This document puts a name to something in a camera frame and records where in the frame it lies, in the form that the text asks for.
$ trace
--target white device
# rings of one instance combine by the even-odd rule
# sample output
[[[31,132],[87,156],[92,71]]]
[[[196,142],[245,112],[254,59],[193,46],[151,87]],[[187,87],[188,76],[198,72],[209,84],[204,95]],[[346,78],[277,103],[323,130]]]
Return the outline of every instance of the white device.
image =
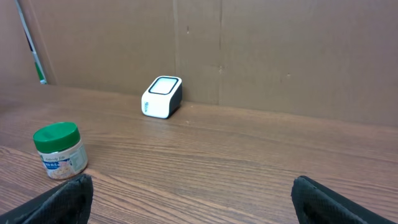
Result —
[[[168,118],[182,100],[182,80],[179,77],[157,77],[141,98],[141,110],[146,116]]]

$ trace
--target wooden table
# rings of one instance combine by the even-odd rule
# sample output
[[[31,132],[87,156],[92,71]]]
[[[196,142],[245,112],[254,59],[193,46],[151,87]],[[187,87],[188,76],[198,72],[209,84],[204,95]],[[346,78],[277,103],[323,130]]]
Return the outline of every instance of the wooden table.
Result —
[[[398,129],[183,103],[145,117],[140,98],[60,86],[0,89],[0,213],[60,182],[33,133],[78,125],[95,194],[90,223],[297,223],[307,175],[398,222]]]

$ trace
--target brown cardboard backdrop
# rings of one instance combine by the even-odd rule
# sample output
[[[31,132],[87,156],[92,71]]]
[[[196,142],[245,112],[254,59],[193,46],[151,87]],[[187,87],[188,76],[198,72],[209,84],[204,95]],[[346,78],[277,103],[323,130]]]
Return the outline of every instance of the brown cardboard backdrop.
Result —
[[[14,0],[0,1],[0,86],[37,83],[33,55]]]
[[[52,84],[398,125],[395,0],[22,0]]]

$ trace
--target jar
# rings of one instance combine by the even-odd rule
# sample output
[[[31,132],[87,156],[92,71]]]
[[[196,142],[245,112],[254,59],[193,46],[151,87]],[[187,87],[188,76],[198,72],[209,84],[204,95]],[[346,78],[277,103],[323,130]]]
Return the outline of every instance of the jar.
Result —
[[[75,123],[48,125],[36,131],[33,141],[50,178],[73,177],[87,166],[87,154]]]

